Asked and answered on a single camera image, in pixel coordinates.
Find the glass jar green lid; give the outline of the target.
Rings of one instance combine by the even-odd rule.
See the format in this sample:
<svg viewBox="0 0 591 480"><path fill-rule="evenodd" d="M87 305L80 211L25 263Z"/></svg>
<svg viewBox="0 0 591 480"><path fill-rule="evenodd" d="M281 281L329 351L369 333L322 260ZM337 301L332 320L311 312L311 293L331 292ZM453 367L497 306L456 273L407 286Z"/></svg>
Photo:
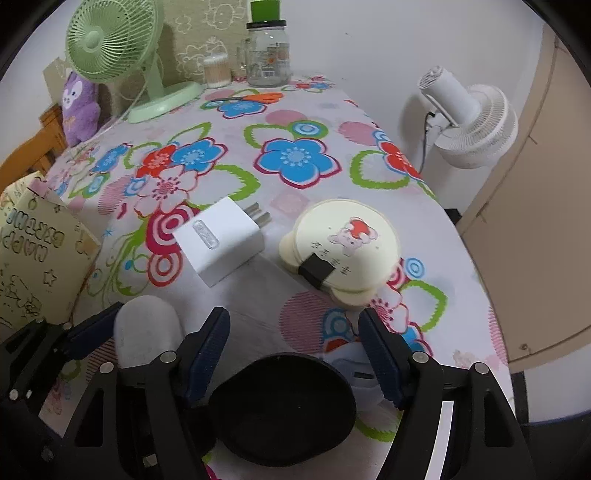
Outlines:
<svg viewBox="0 0 591 480"><path fill-rule="evenodd" d="M287 85L291 78L290 39L280 1L252 1L249 6L247 36L236 50L243 76L253 87Z"/></svg>

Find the green desk fan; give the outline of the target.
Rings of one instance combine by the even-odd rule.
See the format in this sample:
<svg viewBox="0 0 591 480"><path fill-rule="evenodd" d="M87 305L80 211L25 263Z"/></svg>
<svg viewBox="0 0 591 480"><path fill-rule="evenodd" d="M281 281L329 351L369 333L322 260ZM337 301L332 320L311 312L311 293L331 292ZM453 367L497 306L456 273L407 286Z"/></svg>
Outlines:
<svg viewBox="0 0 591 480"><path fill-rule="evenodd" d="M204 91L194 81L163 85L157 53L163 20L160 1L84 1L68 24L65 53L77 74L98 84L143 74L141 93L126 113L132 124L169 113Z"/></svg>

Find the cotton swab container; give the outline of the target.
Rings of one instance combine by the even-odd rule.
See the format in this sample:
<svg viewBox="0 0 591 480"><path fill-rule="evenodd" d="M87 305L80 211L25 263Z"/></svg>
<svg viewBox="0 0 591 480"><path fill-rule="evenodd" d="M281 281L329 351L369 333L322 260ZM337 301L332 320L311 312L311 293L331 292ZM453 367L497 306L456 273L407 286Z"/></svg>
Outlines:
<svg viewBox="0 0 591 480"><path fill-rule="evenodd" d="M231 82L228 54L212 54L211 56L205 57L202 64L204 64L205 83L207 83L209 88L221 88Z"/></svg>

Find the white earbuds case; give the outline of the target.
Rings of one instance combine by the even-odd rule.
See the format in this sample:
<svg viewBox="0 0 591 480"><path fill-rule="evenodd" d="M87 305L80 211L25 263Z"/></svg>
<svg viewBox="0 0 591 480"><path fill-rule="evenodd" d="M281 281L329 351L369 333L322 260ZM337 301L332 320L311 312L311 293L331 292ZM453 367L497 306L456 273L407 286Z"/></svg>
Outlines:
<svg viewBox="0 0 591 480"><path fill-rule="evenodd" d="M126 302L116 314L113 337L122 369L149 364L166 351L176 350L184 338L181 322L166 301L144 295Z"/></svg>

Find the white wall charger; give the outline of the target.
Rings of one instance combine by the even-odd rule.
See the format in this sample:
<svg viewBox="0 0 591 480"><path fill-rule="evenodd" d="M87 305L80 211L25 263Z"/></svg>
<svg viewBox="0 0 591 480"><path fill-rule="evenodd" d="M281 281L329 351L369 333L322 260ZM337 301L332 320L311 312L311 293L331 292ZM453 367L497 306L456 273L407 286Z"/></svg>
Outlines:
<svg viewBox="0 0 591 480"><path fill-rule="evenodd" d="M263 251L263 226L270 220L270 212L258 203L240 207L224 197L177 228L173 237L200 279L214 287Z"/></svg>

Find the cream round compact mirror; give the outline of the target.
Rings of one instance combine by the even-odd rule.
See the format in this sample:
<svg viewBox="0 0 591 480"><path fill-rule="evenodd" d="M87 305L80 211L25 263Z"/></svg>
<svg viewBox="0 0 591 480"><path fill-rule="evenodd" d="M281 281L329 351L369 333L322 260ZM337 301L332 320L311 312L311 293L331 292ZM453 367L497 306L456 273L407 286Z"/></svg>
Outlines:
<svg viewBox="0 0 591 480"><path fill-rule="evenodd" d="M390 280L401 245L390 221L378 210L349 199L331 199L301 213L279 245L288 271L359 309Z"/></svg>

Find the purple plush toy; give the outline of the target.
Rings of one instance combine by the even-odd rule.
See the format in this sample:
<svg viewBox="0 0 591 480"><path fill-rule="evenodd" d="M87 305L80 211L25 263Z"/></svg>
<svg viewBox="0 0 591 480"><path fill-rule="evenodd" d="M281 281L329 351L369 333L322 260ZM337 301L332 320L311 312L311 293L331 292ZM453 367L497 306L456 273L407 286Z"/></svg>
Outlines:
<svg viewBox="0 0 591 480"><path fill-rule="evenodd" d="M74 147L98 131L98 85L71 71L62 93L62 128L66 143Z"/></svg>

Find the black round case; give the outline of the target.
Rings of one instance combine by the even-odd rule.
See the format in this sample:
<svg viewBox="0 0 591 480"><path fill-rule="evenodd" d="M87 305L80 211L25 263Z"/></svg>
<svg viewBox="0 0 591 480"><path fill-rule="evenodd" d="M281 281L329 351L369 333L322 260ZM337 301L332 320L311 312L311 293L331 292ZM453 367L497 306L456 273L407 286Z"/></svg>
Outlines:
<svg viewBox="0 0 591 480"><path fill-rule="evenodd" d="M249 364L207 402L218 440L245 461L288 467L339 446L356 422L349 382L324 361L280 353Z"/></svg>

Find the white standing fan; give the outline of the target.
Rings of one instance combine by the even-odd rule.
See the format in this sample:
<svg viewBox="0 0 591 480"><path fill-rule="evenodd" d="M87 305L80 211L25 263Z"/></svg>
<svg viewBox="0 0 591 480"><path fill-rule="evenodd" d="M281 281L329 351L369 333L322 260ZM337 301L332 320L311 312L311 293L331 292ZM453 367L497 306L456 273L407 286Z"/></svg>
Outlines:
<svg viewBox="0 0 591 480"><path fill-rule="evenodd" d="M498 87L466 87L440 65L423 75L418 87L432 105L425 119L423 159L435 149L452 167L473 170L496 164L515 143L518 116Z"/></svg>

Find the beige door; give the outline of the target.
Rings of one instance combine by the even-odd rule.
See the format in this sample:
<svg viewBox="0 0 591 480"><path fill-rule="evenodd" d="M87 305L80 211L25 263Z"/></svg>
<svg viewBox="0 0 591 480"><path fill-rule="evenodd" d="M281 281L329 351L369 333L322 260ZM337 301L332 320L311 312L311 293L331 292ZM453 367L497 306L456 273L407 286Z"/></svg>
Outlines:
<svg viewBox="0 0 591 480"><path fill-rule="evenodd" d="M590 85L557 34L515 145L458 225L519 372L590 342Z"/></svg>

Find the yellow cartoon storage box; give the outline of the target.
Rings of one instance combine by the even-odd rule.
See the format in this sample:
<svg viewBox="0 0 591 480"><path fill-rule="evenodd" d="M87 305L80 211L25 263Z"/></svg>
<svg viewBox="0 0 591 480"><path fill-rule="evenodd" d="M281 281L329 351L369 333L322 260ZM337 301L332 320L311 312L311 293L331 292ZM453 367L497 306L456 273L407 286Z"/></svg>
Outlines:
<svg viewBox="0 0 591 480"><path fill-rule="evenodd" d="M1 339L31 322L69 320L101 242L29 174L1 194Z"/></svg>

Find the floral tablecloth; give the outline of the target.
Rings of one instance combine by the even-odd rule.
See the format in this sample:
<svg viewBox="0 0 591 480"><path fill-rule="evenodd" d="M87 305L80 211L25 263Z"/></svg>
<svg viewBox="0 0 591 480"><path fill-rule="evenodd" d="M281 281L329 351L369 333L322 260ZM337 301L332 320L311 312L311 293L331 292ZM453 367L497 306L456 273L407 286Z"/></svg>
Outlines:
<svg viewBox="0 0 591 480"><path fill-rule="evenodd" d="M400 265L370 306L413 348L444 365L485 362L509 390L502 337L475 266L394 142L321 78L281 88L270 105L249 94L235 84L155 120L122 123L56 161L50 185L103 236L76 318L139 293L168 301L189 328L224 306L231 332L215 382L271 353L331 353L352 342L358 315L288 273L279 243L312 204L353 199L383 213L401 240ZM172 231L226 196L270 212L266 247L207 286Z"/></svg>

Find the wooden chair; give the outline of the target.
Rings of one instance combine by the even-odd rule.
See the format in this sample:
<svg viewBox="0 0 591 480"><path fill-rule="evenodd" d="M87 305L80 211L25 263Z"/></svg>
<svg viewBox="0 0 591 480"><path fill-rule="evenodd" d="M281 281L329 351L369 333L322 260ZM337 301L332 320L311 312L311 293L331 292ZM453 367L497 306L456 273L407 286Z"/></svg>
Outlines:
<svg viewBox="0 0 591 480"><path fill-rule="evenodd" d="M62 128L62 108L52 105L39 118L41 129L16 148L2 163L0 187L4 191L15 181L33 172L46 175L67 144Z"/></svg>

